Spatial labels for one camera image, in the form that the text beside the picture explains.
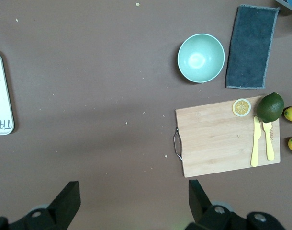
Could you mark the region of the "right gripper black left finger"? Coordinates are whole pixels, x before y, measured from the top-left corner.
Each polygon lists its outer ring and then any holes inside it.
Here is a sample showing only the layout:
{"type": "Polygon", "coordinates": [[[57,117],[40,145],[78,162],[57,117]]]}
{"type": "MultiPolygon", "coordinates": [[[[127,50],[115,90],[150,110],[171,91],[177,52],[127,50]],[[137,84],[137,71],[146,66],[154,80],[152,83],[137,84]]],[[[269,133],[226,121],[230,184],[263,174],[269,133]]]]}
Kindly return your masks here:
{"type": "Polygon", "coordinates": [[[9,223],[6,217],[0,217],[0,230],[66,230],[79,207],[79,182],[72,181],[49,205],[34,207],[13,223],[9,223]]]}

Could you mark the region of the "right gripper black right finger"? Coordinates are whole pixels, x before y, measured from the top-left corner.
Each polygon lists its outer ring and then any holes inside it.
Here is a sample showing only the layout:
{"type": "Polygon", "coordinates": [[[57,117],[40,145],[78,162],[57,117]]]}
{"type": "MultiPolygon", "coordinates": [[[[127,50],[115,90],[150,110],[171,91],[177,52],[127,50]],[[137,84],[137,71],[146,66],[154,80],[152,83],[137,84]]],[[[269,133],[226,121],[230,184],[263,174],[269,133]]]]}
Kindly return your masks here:
{"type": "Polygon", "coordinates": [[[240,217],[223,205],[209,200],[198,180],[189,180],[189,206],[194,218],[187,230],[283,230],[283,225],[272,215],[250,212],[240,217]]]}

